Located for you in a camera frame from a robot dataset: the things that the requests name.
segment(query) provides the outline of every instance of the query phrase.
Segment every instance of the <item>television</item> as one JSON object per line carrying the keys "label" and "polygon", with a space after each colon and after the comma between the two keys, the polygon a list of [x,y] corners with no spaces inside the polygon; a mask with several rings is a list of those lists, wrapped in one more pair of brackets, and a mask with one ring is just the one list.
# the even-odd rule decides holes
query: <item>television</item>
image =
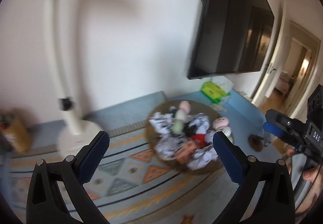
{"label": "television", "polygon": [[260,71],[273,23],[267,0],[203,0],[187,77]]}

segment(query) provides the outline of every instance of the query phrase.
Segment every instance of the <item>round tray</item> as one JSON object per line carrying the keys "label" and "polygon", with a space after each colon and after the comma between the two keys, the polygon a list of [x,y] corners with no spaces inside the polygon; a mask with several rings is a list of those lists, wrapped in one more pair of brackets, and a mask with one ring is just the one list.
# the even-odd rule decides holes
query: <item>round tray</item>
{"label": "round tray", "polygon": [[[154,151],[154,153],[157,156],[158,156],[158,154],[156,153],[154,147],[160,140],[160,137],[159,137],[160,134],[155,132],[154,127],[149,122],[149,118],[152,117],[153,114],[156,112],[160,112],[161,114],[169,113],[169,107],[175,106],[178,108],[178,105],[180,104],[181,101],[182,100],[173,100],[173,101],[164,102],[161,105],[157,106],[148,116],[148,119],[146,121],[146,132],[145,133],[146,133],[146,137],[148,139],[148,143],[149,143],[150,148]],[[204,113],[205,115],[207,115],[209,117],[210,124],[212,124],[215,119],[220,117],[220,115],[216,111],[214,111],[213,109],[211,109],[210,107],[208,107],[202,103],[198,103],[195,101],[189,101],[189,102],[191,104],[190,114]],[[217,161],[211,160],[205,167],[203,167],[201,169],[197,169],[197,170],[191,170],[186,165],[181,165],[176,160],[166,161],[161,158],[159,158],[159,159],[162,160],[165,164],[169,165],[172,169],[180,170],[185,173],[189,173],[189,174],[193,174],[193,175],[212,173],[212,172],[220,169],[221,167],[223,167],[220,159],[218,159]]]}

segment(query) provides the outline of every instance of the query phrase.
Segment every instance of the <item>white door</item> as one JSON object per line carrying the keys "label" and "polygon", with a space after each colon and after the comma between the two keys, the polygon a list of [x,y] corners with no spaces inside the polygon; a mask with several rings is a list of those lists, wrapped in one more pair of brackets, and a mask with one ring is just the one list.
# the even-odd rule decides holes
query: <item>white door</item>
{"label": "white door", "polygon": [[285,101],[285,110],[287,110],[291,106],[293,99],[295,98],[299,88],[302,85],[302,82],[303,82],[304,77],[306,75],[306,71],[307,71],[309,62],[311,60],[311,54],[312,54],[311,50],[307,50],[304,60],[303,60],[303,63],[302,63],[302,66],[301,66],[301,68],[298,72],[298,75],[296,77],[296,81],[295,81],[295,83],[292,87],[292,90],[290,91],[286,101]]}
{"label": "white door", "polygon": [[290,20],[287,18],[287,3],[284,2],[282,22],[280,25],[275,50],[271,57],[264,78],[262,79],[261,84],[251,101],[251,103],[256,106],[259,106],[261,104],[265,96],[269,97],[271,95],[279,79],[280,73],[284,67],[284,63],[289,52],[289,29]]}

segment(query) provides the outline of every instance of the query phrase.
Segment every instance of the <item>silver screw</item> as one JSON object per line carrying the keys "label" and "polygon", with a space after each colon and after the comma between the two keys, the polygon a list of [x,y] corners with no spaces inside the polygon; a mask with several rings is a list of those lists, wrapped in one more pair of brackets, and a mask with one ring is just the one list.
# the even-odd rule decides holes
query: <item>silver screw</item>
{"label": "silver screw", "polygon": [[256,158],[254,156],[248,156],[248,161],[256,162]]}
{"label": "silver screw", "polygon": [[282,159],[279,159],[279,160],[278,160],[278,164],[280,164],[281,166],[283,166],[283,165],[285,165],[285,161],[284,161],[284,160],[282,160]]}
{"label": "silver screw", "polygon": [[71,162],[73,159],[74,159],[74,156],[73,156],[73,155],[68,155],[68,156],[65,158],[65,160],[66,160],[67,162]]}
{"label": "silver screw", "polygon": [[43,160],[43,159],[38,159],[38,160],[37,160],[37,162],[36,162],[36,164],[37,164],[38,166],[40,166],[43,162],[44,162],[44,160]]}

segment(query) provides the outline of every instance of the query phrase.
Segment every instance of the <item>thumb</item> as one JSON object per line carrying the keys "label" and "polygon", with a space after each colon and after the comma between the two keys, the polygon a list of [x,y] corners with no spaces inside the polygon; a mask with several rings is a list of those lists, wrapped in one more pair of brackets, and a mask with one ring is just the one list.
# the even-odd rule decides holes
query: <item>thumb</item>
{"label": "thumb", "polygon": [[316,178],[316,175],[318,174],[319,170],[317,168],[312,168],[310,170],[303,172],[303,179],[309,180],[310,182],[313,182]]}

